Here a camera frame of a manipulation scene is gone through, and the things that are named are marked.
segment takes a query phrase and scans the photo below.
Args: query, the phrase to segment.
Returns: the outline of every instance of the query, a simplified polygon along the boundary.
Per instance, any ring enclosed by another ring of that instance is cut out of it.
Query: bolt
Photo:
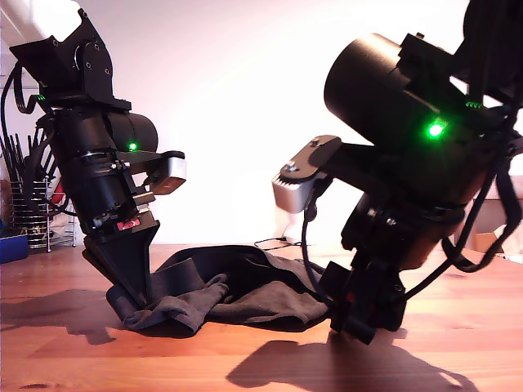
[[[294,161],[288,161],[285,163],[284,170],[286,172],[295,172],[296,171],[296,163]]]

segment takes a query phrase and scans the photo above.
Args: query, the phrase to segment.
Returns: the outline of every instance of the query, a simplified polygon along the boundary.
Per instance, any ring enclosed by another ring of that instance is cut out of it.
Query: metal wire rack
[[[33,212],[26,204],[24,195],[22,194],[22,184],[20,182],[11,182],[12,190],[12,214],[11,223],[13,229],[23,230],[27,233],[28,245],[30,249],[46,248],[47,252],[51,251],[51,247],[55,245],[70,245],[75,246],[76,238],[74,232],[74,216],[66,214],[59,214],[53,218],[48,216],[40,216]],[[54,196],[61,196],[62,199],[65,194],[61,192],[51,192],[50,183],[47,179],[44,181],[35,181],[34,190],[40,194],[44,194],[47,199]],[[33,198],[42,213],[49,213],[49,205],[44,203],[39,198]]]

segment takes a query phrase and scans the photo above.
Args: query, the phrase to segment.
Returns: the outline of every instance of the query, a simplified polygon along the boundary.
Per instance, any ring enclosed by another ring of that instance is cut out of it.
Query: gray fabric
[[[324,269],[313,265],[317,279]],[[120,286],[107,292],[123,324],[141,330],[172,320],[196,333],[206,320],[294,330],[322,319],[327,306],[300,260],[256,247],[185,249],[151,274],[152,305],[139,310]]]

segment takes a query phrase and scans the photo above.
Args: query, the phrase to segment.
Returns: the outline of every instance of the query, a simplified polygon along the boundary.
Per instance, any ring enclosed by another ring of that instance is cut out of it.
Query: cable
[[[6,100],[7,100],[7,93],[9,91],[9,87],[11,86],[13,80],[15,81],[15,85],[14,85],[14,92],[15,92],[15,100],[16,100],[16,106],[18,107],[18,110],[23,113],[23,114],[31,114],[33,111],[34,111],[34,102],[36,100],[38,100],[37,96],[35,95],[32,95],[30,98],[29,98],[29,103],[27,105],[27,107],[25,106],[25,103],[24,103],[24,93],[22,91],[22,82],[21,82],[21,70],[22,70],[22,66],[20,64],[19,61],[16,62],[15,64],[15,67],[13,68],[13,70],[11,71],[11,73],[9,74],[9,77],[7,78],[6,80],[6,84],[2,90],[2,98],[0,100],[0,114],[2,117],[1,118],[1,121],[2,121],[2,134],[4,136],[4,139],[6,140],[6,144],[5,146],[2,147],[2,151],[5,150],[7,154],[5,154],[4,158],[6,159],[6,164],[8,166],[8,171],[9,171],[9,177],[10,177],[10,180],[11,181],[16,181],[17,180],[17,176],[15,173],[13,173],[11,170],[9,170],[9,166],[12,167],[12,162],[13,162],[13,157],[15,158],[15,152],[12,151],[12,148],[11,148],[11,144],[8,142],[9,141],[9,136],[7,134],[7,124],[6,124]],[[38,100],[38,102],[40,103],[40,106],[42,107],[42,109],[48,113],[49,111],[49,108],[44,105],[40,100]],[[59,206],[55,203],[53,203],[51,200],[48,200],[45,198],[45,196],[43,196],[42,194],[40,194],[38,191],[34,190],[33,191],[33,194],[41,199],[43,202],[45,202],[46,204],[49,204],[50,206],[54,207],[56,210],[51,212],[51,213],[45,213],[45,214],[42,214],[42,212],[40,211],[40,209],[38,209],[37,211],[34,211],[36,213],[38,213],[39,215],[41,216],[55,216],[55,215],[58,215],[60,213],[64,213],[66,215],[70,215],[70,216],[77,216],[77,214],[75,214],[74,212],[69,212],[69,211],[66,211],[65,209],[67,208],[68,204],[69,204],[69,196],[65,196],[65,201],[64,201],[64,204],[62,206]]]
[[[16,181],[16,173],[14,173],[13,170],[13,162],[12,158],[14,156],[14,153],[11,149],[11,145],[9,143],[9,135],[7,134],[7,125],[6,125],[6,98],[7,98],[7,92],[9,91],[9,87],[11,86],[11,83],[13,81],[13,78],[15,77],[15,70],[13,69],[9,76],[7,77],[6,84],[3,87],[2,90],[2,99],[0,100],[0,121],[2,122],[2,134],[3,139],[5,142],[6,152],[7,154],[4,155],[4,158],[6,160],[7,170],[9,171],[9,179],[11,181]]]
[[[286,244],[282,245],[281,247],[269,247],[267,249],[258,246],[259,243],[266,243],[267,241],[281,241],[281,242],[286,242]],[[263,251],[274,251],[276,249],[283,249],[284,247],[299,247],[301,244],[302,243],[299,241],[297,243],[290,243],[289,241],[287,241],[286,237],[274,237],[274,238],[263,239],[261,241],[256,241],[254,243],[254,246],[257,247],[258,249],[262,249]]]
[[[323,288],[314,276],[312,269],[312,263],[309,260],[309,252],[307,251],[307,226],[309,222],[315,219],[316,216],[316,200],[324,194],[325,190],[333,183],[332,177],[325,177],[324,179],[318,179],[312,185],[311,193],[305,205],[303,213],[303,226],[302,226],[302,255],[303,264],[307,272],[307,276],[311,281],[312,287],[315,289],[316,294],[320,297],[321,301],[324,302],[328,307],[332,306],[333,302],[325,295]]]
[[[465,248],[465,244],[467,243],[468,236],[470,235],[472,231],[472,225],[474,224],[474,221],[477,218],[478,213],[480,212],[481,205],[485,201],[486,195],[489,192],[490,186],[492,185],[492,182],[494,181],[494,178],[496,177],[499,168],[503,165],[504,160],[506,159],[506,148],[508,145],[508,142],[510,140],[510,136],[512,134],[512,129],[514,127],[514,124],[517,120],[517,112],[519,111],[519,102],[521,102],[521,99],[523,99],[523,80],[518,85],[516,94],[514,95],[514,99],[512,100],[511,109],[508,113],[507,118],[505,118],[505,121],[502,124],[502,127],[505,127],[503,129],[502,134],[502,143],[499,146],[499,149],[496,153],[496,156],[494,157],[494,162],[492,166],[489,168],[487,175],[485,176],[485,180],[483,181],[483,185],[481,186],[480,193],[478,194],[476,201],[472,205],[472,209],[467,217],[467,221],[465,223],[465,226],[463,227],[463,231],[459,236],[458,243],[456,244],[456,247],[454,249],[451,249],[451,256],[443,263],[441,264],[436,270],[434,270],[430,275],[428,275],[422,282],[420,282],[417,286],[409,290],[405,293],[404,296],[399,298],[396,301],[393,301],[393,304],[396,304],[398,302],[402,301],[408,301],[410,298],[415,296],[416,294],[420,293],[421,290],[426,288],[429,284],[434,282],[440,275],[442,275],[451,265],[454,265],[458,270],[461,270],[462,272],[472,273],[477,272],[479,270],[482,270],[485,268],[494,258],[494,251],[497,251],[498,246],[503,243],[503,241],[510,235],[512,230],[506,229],[503,231],[503,236],[496,241],[493,246],[489,248],[481,262],[477,265],[472,264],[467,265],[467,267],[461,267],[457,261],[459,257],[461,256],[462,250]],[[444,247],[449,247],[450,240],[447,238],[443,241]]]
[[[36,104],[38,103],[42,110],[48,114],[50,112],[50,108],[45,104],[45,98],[41,95],[33,94],[29,96],[27,106],[25,105],[24,89],[22,87],[22,65],[20,62],[16,62],[13,72],[15,72],[14,92],[16,107],[18,110],[23,114],[31,114],[34,111]]]

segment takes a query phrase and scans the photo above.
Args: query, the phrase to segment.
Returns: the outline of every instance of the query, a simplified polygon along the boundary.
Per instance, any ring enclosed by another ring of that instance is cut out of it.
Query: wooden table
[[[153,246],[152,270],[180,248]],[[217,323],[186,339],[162,328],[129,332],[81,250],[2,266],[2,390],[523,390],[523,265],[450,269],[409,302],[398,332],[365,346],[332,334],[328,320],[301,333]],[[323,265],[351,258],[338,245],[311,254]],[[405,285],[443,259],[434,251],[402,273]]]

